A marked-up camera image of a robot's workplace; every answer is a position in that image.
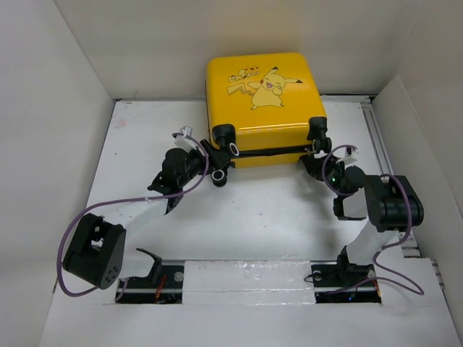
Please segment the yellow hard-shell suitcase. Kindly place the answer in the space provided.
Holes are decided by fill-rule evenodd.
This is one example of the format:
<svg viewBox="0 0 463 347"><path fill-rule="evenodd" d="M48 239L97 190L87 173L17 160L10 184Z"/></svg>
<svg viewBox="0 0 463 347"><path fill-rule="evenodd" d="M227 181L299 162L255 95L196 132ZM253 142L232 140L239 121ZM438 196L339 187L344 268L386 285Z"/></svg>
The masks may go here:
<svg viewBox="0 0 463 347"><path fill-rule="evenodd" d="M296 163L331 151L326 111L300 53L214 58L205 91L211 142L236 145L233 168Z"/></svg>

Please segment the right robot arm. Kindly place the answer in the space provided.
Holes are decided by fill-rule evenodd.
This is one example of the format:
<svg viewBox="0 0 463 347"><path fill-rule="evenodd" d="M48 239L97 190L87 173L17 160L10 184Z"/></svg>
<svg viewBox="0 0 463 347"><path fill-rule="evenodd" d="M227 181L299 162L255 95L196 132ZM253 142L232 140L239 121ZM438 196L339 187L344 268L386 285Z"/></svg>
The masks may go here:
<svg viewBox="0 0 463 347"><path fill-rule="evenodd" d="M424 207L405 176L368 175L353 164L356 153L355 148L347 147L343 158L332 154L300 157L307 173L335 193L333 211L337 219L365 222L334 264L312 266L308 277L314 285L336 292L377 280L375 270L387 269L378 263L380 254L402 245L412 228L424 220Z"/></svg>

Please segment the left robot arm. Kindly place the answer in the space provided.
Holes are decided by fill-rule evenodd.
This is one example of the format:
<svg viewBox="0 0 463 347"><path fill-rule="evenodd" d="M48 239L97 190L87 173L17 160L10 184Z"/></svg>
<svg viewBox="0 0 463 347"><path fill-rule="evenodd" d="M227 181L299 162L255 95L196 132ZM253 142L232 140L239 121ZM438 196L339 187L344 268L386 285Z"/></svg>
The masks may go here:
<svg viewBox="0 0 463 347"><path fill-rule="evenodd" d="M142 197L115 200L117 208L104 215L92 211L111 202L91 205L67 227L56 264L59 286L66 295L76 297L77 293L65 286L63 272L89 283L93 290L107 289L127 274L123 268L127 236L172 211L192 191L188 185L192 180L200 184L210 176L217 185L226 183L226 169L239 155L231 140L222 137L215 148L189 135L176 133L175 138L176 146L166 152L161 171Z"/></svg>

